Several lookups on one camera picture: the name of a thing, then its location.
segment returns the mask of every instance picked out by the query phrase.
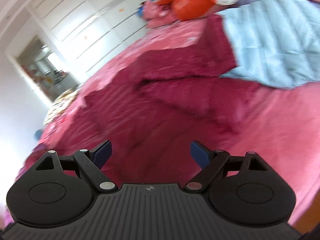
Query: pink blanket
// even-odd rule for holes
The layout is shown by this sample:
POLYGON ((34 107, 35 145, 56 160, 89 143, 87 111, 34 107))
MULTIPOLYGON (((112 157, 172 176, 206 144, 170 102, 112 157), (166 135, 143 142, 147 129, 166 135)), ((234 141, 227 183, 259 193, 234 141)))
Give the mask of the pink blanket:
MULTIPOLYGON (((195 139, 232 155, 256 151, 297 195, 289 221, 292 224, 320 188, 320 84, 294 90, 259 86, 248 101, 240 133, 207 118, 197 119, 190 111, 183 111, 180 104, 172 107, 163 100, 154 101, 137 91, 136 83, 108 85, 120 69, 145 51, 195 43, 203 21, 154 30, 106 64, 84 85, 69 114, 46 129, 42 142, 48 149, 69 155, 110 139, 113 156, 102 170, 117 184, 186 182, 199 171, 189 154, 190 142, 195 139)), ((43 151, 31 155, 26 168, 43 151)))

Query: black object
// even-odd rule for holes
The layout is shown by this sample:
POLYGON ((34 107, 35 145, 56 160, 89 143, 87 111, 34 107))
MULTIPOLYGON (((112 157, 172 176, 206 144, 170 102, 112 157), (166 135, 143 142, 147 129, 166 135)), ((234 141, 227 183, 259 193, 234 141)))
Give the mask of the black object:
POLYGON ((93 163, 99 160, 102 167, 111 156, 109 141, 73 156, 49 151, 9 190, 15 223, 0 239, 301 238, 286 223, 294 192, 258 154, 230 156, 194 141, 191 155, 203 169, 184 188, 173 183, 118 189, 93 163), (75 171, 78 178, 63 170, 75 171), (239 173, 226 177, 229 171, 239 173))

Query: pink bedsheet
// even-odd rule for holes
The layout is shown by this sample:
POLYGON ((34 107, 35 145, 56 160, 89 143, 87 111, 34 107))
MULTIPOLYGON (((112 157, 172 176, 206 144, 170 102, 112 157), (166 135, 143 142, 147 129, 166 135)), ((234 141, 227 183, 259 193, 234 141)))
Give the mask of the pink bedsheet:
MULTIPOLYGON (((85 96, 96 90, 103 88, 108 89, 106 85, 110 83, 116 73, 120 69, 127 67, 147 50, 183 47, 195 43, 203 27, 204 20, 197 20, 178 23, 151 31, 121 55, 107 63, 98 73, 87 81, 78 99, 70 106, 65 115, 62 115, 47 127, 41 142, 46 143, 49 146, 48 148, 56 148, 57 150, 60 148, 63 154, 71 154, 73 150, 81 147, 82 142, 76 140, 77 137, 74 131, 75 129, 76 131, 81 131, 82 128, 87 127, 87 125, 79 122, 79 120, 74 122, 73 118, 76 116, 82 120, 82 116, 85 115, 85 96), (67 147, 65 143, 67 140, 73 141, 70 147, 67 147)), ((168 122, 163 126, 164 131, 161 131, 161 133, 167 133, 167 136, 174 138, 174 145, 169 150, 175 150, 177 154, 181 156, 180 169, 178 171, 167 171, 167 174, 164 174, 167 177, 164 176, 164 179, 170 178, 171 180, 176 179, 181 181, 185 179, 186 176, 191 177, 197 172, 198 168, 191 162, 190 156, 182 155, 184 151, 188 151, 185 142, 189 142, 192 139, 199 139, 204 143, 209 143, 209 147, 220 145, 232 155, 244 155, 244 153, 249 150, 256 151, 295 191, 297 204, 289 221, 293 224, 310 206, 312 199, 320 188, 319 92, 319 83, 310 83, 294 90, 277 90, 261 86, 250 103, 250 111, 242 124, 240 134, 237 136, 226 133, 223 129, 218 129, 218 127, 205 123, 203 120, 194 120, 186 114, 178 114, 177 111, 170 110, 167 107, 163 108, 163 110, 168 113, 168 122), (168 125, 170 122, 181 123, 181 126, 173 131, 168 125), (191 172, 188 173, 185 165, 187 165, 191 172), (177 173, 180 173, 181 177, 172 178, 172 174, 177 173)), ((119 111, 125 111, 127 108, 127 106, 116 107, 119 108, 119 111)), ((117 149, 120 147, 122 147, 123 152, 125 152, 124 148, 129 149, 131 141, 127 139, 130 139, 131 136, 132 141, 138 140, 139 136, 145 133, 144 125, 146 123, 146 121, 142 124, 137 123, 134 133, 132 133, 133 130, 130 130, 128 133, 123 132, 122 135, 126 145, 120 145, 116 142, 115 152, 117 153, 117 149)), ((106 127, 101 138, 97 132, 97 135, 92 137, 92 139, 87 141, 86 145, 83 146, 91 147, 96 141, 103 138, 112 140, 116 132, 119 135, 118 128, 126 127, 126 124, 120 122, 120 120, 114 125, 113 127, 106 127)), ((91 127, 90 129, 91 133, 99 130, 97 127, 91 127)), ((157 136, 159 136, 158 133, 151 134, 155 142, 157 136)), ((138 146, 141 147, 139 144, 130 147, 137 149, 138 146)), ((165 149, 162 147, 163 142, 158 142, 153 145, 152 148, 145 148, 144 150, 146 152, 157 150, 159 154, 161 149, 165 149)), ((159 160, 162 164, 166 161, 165 159, 159 160)), ((139 178, 146 172, 137 171, 135 173, 134 163, 126 163, 125 156, 123 156, 122 161, 126 165, 132 165, 132 181, 135 181, 135 176, 139 178)), ((111 178, 112 174, 118 174, 121 168, 117 167, 116 164, 117 163, 113 163, 111 160, 110 166, 104 169, 104 172, 111 178)), ((119 181, 127 179, 128 178, 124 176, 120 178, 119 181)))

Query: white wardrobe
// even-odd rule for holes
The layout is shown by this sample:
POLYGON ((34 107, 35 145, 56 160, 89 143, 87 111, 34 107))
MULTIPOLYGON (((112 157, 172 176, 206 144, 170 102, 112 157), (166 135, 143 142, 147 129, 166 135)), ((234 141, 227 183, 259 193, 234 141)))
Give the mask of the white wardrobe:
POLYGON ((84 82, 147 33, 136 14, 145 0, 33 0, 29 11, 84 82))

